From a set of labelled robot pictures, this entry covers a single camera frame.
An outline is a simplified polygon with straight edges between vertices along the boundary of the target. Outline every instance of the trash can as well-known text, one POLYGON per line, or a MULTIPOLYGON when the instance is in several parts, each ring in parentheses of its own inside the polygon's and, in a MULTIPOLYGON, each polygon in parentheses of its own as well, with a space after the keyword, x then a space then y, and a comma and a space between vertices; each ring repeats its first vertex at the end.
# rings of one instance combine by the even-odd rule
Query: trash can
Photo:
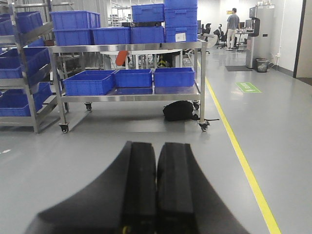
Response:
POLYGON ((269 60, 266 58, 257 58, 257 70, 258 72, 268 71, 269 60))

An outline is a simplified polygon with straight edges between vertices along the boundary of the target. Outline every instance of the shelf frame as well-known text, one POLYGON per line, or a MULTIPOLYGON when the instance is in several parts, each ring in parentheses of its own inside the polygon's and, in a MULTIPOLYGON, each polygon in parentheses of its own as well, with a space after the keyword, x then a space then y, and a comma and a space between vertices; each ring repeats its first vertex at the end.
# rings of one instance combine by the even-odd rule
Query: shelf frame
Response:
POLYGON ((151 44, 119 44, 119 45, 78 45, 78 46, 52 46, 49 48, 50 61, 53 71, 53 81, 56 87, 58 107, 60 114, 60 126, 64 133, 69 131, 69 122, 66 119, 65 108, 69 102, 83 102, 90 105, 92 102, 113 102, 113 101, 166 101, 166 100, 200 100, 200 126, 208 124, 204 118, 205 114, 205 76, 206 76, 206 41, 198 42, 177 42, 177 43, 151 43, 151 44), (115 51, 149 51, 149 50, 174 50, 194 49, 194 69, 197 80, 197 53, 201 49, 200 87, 194 86, 191 94, 150 94, 150 95, 103 95, 103 96, 66 96, 61 90, 61 80, 58 75, 57 61, 61 53, 86 53, 86 52, 115 52, 115 51))
MULTIPOLYGON (((43 66, 36 74, 28 77, 27 59, 24 52, 24 46, 37 40, 38 38, 50 33, 53 29, 51 18, 48 17, 48 22, 43 26, 32 30, 26 34, 19 33, 19 26, 16 24, 16 0, 7 0, 9 14, 12 22, 13 35, 0 36, 0 46, 15 46, 18 52, 19 62, 21 64, 21 78, 0 79, 0 89, 24 89, 28 105, 30 109, 30 117, 0 117, 0 126, 32 126, 35 133, 39 133, 42 128, 40 124, 44 121, 46 116, 57 106, 57 98, 54 96, 50 103, 44 106, 39 112, 36 111, 33 92, 36 92, 37 84, 29 83, 29 80, 35 80, 36 83, 40 82, 40 78, 45 77, 51 72, 51 64, 43 66)), ((46 0, 43 3, 48 8, 49 12, 52 11, 51 0, 46 0)))

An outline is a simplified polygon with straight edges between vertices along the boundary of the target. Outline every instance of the green floor sign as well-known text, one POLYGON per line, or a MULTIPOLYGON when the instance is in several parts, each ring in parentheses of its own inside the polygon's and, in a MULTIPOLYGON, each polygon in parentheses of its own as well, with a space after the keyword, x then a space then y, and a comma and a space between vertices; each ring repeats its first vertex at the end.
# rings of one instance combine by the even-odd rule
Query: green floor sign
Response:
POLYGON ((253 84, 250 82, 236 82, 236 85, 240 88, 244 93, 261 93, 253 84))

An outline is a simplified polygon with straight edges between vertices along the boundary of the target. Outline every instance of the man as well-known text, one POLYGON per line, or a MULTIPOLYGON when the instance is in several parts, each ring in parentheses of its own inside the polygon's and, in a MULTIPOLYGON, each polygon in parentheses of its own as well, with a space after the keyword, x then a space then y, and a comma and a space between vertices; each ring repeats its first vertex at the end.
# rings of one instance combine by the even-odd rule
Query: man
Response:
POLYGON ((234 42, 235 42, 235 34, 236 34, 236 28, 240 28, 239 24, 239 17, 236 15, 236 8, 232 9, 232 14, 228 18, 228 26, 227 26, 227 46, 228 48, 226 50, 233 50, 234 48, 234 42))

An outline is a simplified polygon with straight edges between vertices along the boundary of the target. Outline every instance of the stainless steel cart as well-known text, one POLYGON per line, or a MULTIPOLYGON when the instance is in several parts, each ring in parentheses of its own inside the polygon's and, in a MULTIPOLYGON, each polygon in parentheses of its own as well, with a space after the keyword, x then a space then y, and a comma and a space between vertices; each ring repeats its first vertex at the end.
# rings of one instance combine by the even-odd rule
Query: stainless steel cart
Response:
POLYGON ((203 131, 206 131, 209 122, 205 120, 205 75, 206 75, 206 48, 207 42, 179 42, 179 43, 154 43, 154 44, 126 44, 126 45, 84 45, 84 46, 53 46, 49 48, 51 65, 53 70, 53 80, 56 87, 59 113, 62 131, 69 131, 69 121, 66 119, 65 108, 69 102, 82 102, 86 104, 87 113, 91 111, 92 102, 112 102, 112 101, 169 101, 169 100, 200 100, 200 121, 199 125, 203 131), (148 50, 174 50, 174 49, 194 49, 194 69, 197 73, 197 52, 201 49, 201 63, 203 64, 200 72, 199 83, 193 87, 192 92, 177 92, 149 95, 112 95, 103 96, 67 96, 66 91, 62 90, 61 78, 57 71, 57 60, 60 53, 84 53, 84 52, 111 52, 111 51, 148 51, 148 50))

